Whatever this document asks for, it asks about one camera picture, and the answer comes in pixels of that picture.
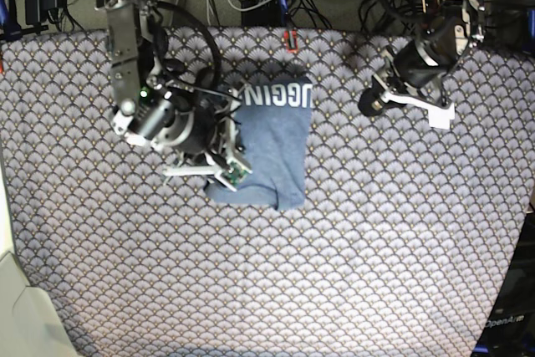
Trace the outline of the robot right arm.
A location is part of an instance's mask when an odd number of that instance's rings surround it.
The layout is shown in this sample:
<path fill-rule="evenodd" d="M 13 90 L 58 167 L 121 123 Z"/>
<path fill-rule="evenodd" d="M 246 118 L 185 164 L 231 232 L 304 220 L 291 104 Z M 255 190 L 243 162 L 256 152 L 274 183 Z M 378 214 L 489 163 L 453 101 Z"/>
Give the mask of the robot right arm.
<path fill-rule="evenodd" d="M 206 176 L 230 191 L 252 173 L 235 114 L 245 89 L 222 87 L 222 61 L 208 28 L 186 10 L 162 0 L 96 0 L 107 21 L 114 109 L 113 131 L 129 144 L 176 154 L 165 178 Z M 164 11 L 183 17 L 206 41 L 212 65 L 195 83 L 184 64 L 167 56 Z"/>

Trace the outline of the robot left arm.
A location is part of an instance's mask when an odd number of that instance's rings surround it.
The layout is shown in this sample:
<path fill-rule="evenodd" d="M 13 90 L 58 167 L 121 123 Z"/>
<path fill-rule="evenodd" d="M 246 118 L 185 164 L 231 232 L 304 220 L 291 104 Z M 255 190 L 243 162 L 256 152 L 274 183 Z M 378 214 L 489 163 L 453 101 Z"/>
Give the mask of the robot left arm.
<path fill-rule="evenodd" d="M 379 1 L 389 17 L 412 25 L 415 35 L 401 50 L 382 52 L 384 64 L 360 96 L 360 112 L 375 117 L 412 105 L 426 111 L 430 127 L 449 129 L 456 112 L 442 80 L 483 41 L 484 0 L 419 0 L 421 10 L 411 14 Z"/>

